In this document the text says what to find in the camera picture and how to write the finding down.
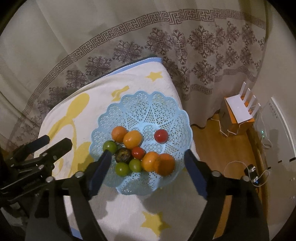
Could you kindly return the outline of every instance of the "black power adapter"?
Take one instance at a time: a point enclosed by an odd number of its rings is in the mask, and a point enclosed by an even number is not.
[[[250,177],[251,182],[255,185],[260,184],[260,180],[256,171],[256,167],[253,164],[250,164],[248,168],[244,170],[246,176]]]

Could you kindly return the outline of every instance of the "blue plastic basket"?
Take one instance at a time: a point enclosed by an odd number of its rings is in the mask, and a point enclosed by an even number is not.
[[[109,105],[106,113],[99,117],[98,124],[99,127],[91,134],[92,143],[89,148],[95,160],[103,153],[103,143],[112,139],[111,131],[116,126],[124,126],[128,131],[138,130],[143,135],[141,147],[146,152],[169,153],[176,160],[175,170],[166,177],[145,171],[120,177],[115,173],[116,161],[113,157],[104,184],[116,187],[119,193],[150,194],[172,182],[184,168],[184,152],[190,148],[193,135],[188,114],[179,109],[174,98],[166,97],[160,92],[147,94],[144,91],[125,95],[120,103]],[[165,129],[169,134],[165,144],[154,140],[154,133],[158,129]]]

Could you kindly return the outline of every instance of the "white wall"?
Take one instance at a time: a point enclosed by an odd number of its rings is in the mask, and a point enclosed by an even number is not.
[[[261,106],[274,96],[296,143],[296,40],[270,3],[266,18],[265,55],[252,91]]]

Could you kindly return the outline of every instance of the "orange fruit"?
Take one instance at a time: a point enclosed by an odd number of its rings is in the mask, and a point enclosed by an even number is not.
[[[128,149],[133,149],[136,146],[139,146],[142,142],[142,134],[136,130],[129,131],[123,138],[123,144]]]
[[[122,143],[123,138],[127,133],[128,133],[127,129],[125,129],[123,126],[117,126],[112,130],[111,136],[112,136],[112,139],[115,140],[116,142]]]
[[[155,151],[148,152],[142,159],[142,168],[147,172],[153,172],[154,163],[158,156],[159,155]]]
[[[160,154],[154,162],[154,171],[161,176],[168,176],[174,169],[175,159],[170,154]]]

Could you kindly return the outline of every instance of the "beige curtain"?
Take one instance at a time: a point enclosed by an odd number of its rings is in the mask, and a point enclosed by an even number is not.
[[[64,98],[151,54],[203,127],[224,96],[253,86],[265,20],[263,0],[28,0],[0,37],[0,144],[32,141]]]

